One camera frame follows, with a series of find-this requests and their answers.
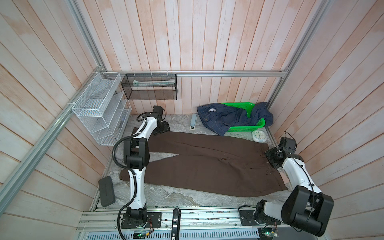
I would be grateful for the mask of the brown trousers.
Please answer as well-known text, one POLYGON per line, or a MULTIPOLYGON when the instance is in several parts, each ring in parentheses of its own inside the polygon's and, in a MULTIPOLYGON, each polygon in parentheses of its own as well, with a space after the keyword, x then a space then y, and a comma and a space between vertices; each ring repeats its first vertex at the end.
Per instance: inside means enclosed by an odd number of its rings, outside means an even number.
POLYGON ((260 197, 286 190, 271 167, 268 144, 215 135, 166 132, 152 135, 151 153, 172 157, 150 162, 145 183, 234 197, 260 197))

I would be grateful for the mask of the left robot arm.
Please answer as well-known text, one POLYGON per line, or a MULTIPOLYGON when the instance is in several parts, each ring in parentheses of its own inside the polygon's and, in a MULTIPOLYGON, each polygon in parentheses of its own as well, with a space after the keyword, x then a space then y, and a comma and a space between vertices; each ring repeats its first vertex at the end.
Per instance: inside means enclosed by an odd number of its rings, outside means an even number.
POLYGON ((170 131, 169 123, 163 116, 164 109, 154 106, 152 112, 144 112, 137 117, 141 126, 134 134, 118 140, 112 151, 112 159, 117 166, 127 170, 130 177, 130 201, 124 207, 127 219, 140 223, 147 222, 147 201, 144 193, 145 172, 150 162, 148 139, 152 134, 170 131))

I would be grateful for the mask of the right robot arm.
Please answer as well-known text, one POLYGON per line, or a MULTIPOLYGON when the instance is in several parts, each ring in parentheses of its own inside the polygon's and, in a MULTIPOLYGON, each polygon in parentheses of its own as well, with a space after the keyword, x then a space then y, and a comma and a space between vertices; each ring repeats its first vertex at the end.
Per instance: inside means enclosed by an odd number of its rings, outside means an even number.
POLYGON ((274 169, 283 169, 293 190, 282 205, 266 200, 258 202, 254 218, 260 225, 267 226, 279 221, 298 232, 321 237, 326 232, 334 200, 316 186, 303 158, 295 154, 296 148, 296 140, 284 137, 278 146, 265 152, 274 169))

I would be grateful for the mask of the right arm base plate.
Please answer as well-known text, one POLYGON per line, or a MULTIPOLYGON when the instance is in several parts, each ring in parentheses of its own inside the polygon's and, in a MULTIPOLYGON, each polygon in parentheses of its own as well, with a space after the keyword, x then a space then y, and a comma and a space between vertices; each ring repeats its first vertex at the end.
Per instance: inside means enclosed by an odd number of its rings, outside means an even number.
POLYGON ((255 217, 256 210, 240 209, 238 213, 242 226, 279 226, 282 223, 280 220, 275 220, 270 217, 255 217))

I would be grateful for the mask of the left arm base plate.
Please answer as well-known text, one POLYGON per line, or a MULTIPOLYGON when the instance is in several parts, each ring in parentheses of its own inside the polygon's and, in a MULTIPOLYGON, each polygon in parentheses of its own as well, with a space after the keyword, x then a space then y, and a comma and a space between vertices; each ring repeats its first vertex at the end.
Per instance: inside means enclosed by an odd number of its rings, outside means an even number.
POLYGON ((121 229, 134 229, 134 230, 149 230, 152 228, 160 228, 162 221, 161 212, 149 212, 147 213, 147 222, 141 222, 137 219, 130 219, 127 217, 127 213, 123 214, 121 222, 121 229))

